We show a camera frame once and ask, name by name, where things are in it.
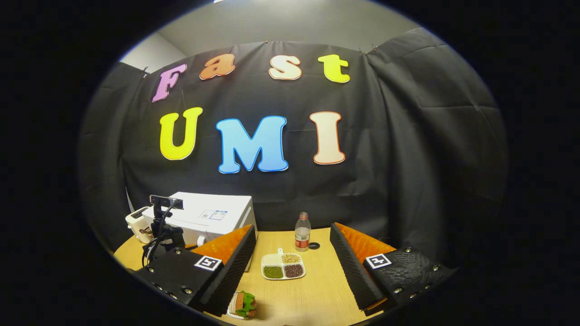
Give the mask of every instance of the letter m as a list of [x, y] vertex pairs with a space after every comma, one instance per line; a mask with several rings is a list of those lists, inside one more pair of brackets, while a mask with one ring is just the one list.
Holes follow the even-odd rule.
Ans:
[[235, 162], [238, 154], [244, 168], [253, 169], [258, 153], [262, 151], [262, 160], [258, 169], [263, 172], [284, 171], [288, 169], [288, 162], [284, 161], [282, 152], [282, 128], [286, 125], [286, 118], [277, 115], [264, 117], [254, 136], [250, 138], [244, 126], [238, 119], [221, 120], [216, 129], [222, 133], [222, 164], [218, 170], [221, 173], [237, 173], [240, 165]]

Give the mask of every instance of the black backdrop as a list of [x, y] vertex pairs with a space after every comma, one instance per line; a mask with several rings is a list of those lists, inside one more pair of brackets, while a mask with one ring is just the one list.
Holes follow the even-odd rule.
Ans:
[[[224, 53], [235, 55], [235, 70], [201, 80], [204, 63]], [[324, 76], [317, 58], [329, 54], [349, 62], [342, 69], [348, 83]], [[300, 58], [303, 75], [272, 79], [275, 55]], [[184, 63], [187, 70], [169, 96], [153, 103], [160, 74]], [[179, 145], [182, 114], [190, 107], [204, 109], [195, 148], [170, 161], [160, 152], [159, 119], [180, 114], [173, 134]], [[342, 116], [338, 136], [346, 160], [340, 164], [313, 161], [317, 136], [309, 115], [319, 111]], [[220, 173], [216, 123], [238, 118], [253, 135], [268, 115], [287, 118], [282, 143], [289, 168]], [[79, 148], [87, 212], [112, 249], [130, 236], [126, 185], [135, 208], [148, 205], [150, 194], [251, 195], [259, 230], [292, 230], [299, 212], [307, 211], [313, 228], [343, 223], [450, 267], [481, 240], [482, 227], [495, 226], [508, 168], [503, 122], [489, 90], [467, 62], [422, 28], [366, 55], [271, 41], [200, 53], [146, 78], [117, 64], [89, 107]], [[103, 196], [113, 204], [107, 212], [99, 208]]]

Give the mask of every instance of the black cable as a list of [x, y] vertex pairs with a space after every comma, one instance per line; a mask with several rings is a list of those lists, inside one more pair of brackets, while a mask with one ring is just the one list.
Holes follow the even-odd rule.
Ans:
[[159, 235], [157, 236], [157, 238], [154, 239], [154, 240], [157, 240], [157, 241], [155, 242], [153, 248], [150, 249], [150, 252], [151, 252], [152, 255], [155, 254], [155, 250], [157, 250], [157, 247], [161, 244], [161, 241], [163, 241], [163, 235], [165, 234], [165, 230], [163, 229], [163, 224], [165, 223], [165, 219], [167, 218], [167, 215], [169, 214], [169, 211], [173, 207], [175, 207], [175, 204], [172, 204], [171, 206], [169, 206], [169, 208], [167, 209], [167, 211], [165, 211], [165, 213], [163, 214], [163, 217], [161, 218], [161, 223], [159, 224]]
[[[149, 241], [149, 243], [147, 244], [147, 249], [149, 249], [149, 247], [151, 246], [151, 244], [153, 243], [153, 241], [156, 241], [156, 240], [157, 240], [157, 238], [153, 238], [153, 239], [151, 239], [151, 241]], [[146, 249], [145, 249], [145, 250], [143, 250], [143, 256], [141, 256], [141, 265], [142, 265], [143, 267], [145, 267], [145, 263], [143, 262], [143, 260], [145, 259], [145, 253], [146, 253], [146, 252], [147, 252], [147, 250], [146, 250]]]

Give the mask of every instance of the white printer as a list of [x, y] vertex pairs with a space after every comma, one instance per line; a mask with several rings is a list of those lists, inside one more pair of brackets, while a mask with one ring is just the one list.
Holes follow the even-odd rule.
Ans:
[[[165, 223], [183, 229], [186, 246], [201, 246], [248, 224], [254, 225], [258, 239], [251, 196], [193, 194], [180, 191], [170, 197], [183, 200], [183, 209], [172, 209], [173, 215], [165, 218]], [[147, 224], [151, 225], [154, 218], [153, 207], [143, 211], [143, 217]]]

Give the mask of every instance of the white appliance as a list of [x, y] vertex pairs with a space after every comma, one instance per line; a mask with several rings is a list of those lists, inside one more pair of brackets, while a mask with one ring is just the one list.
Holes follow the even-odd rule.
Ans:
[[[186, 246], [203, 245], [235, 229], [254, 225], [256, 239], [258, 228], [253, 212], [251, 196], [210, 195], [178, 192], [170, 197], [183, 200], [183, 209], [172, 209], [171, 217], [165, 223], [183, 229]], [[153, 207], [143, 211], [143, 217], [149, 225], [154, 218]]]
[[139, 241], [144, 244], [148, 244], [149, 241], [153, 240], [153, 234], [151, 232], [151, 223], [147, 223], [143, 217], [143, 212], [148, 207], [142, 207], [125, 217], [127, 222], [127, 228], [133, 231], [133, 234]]

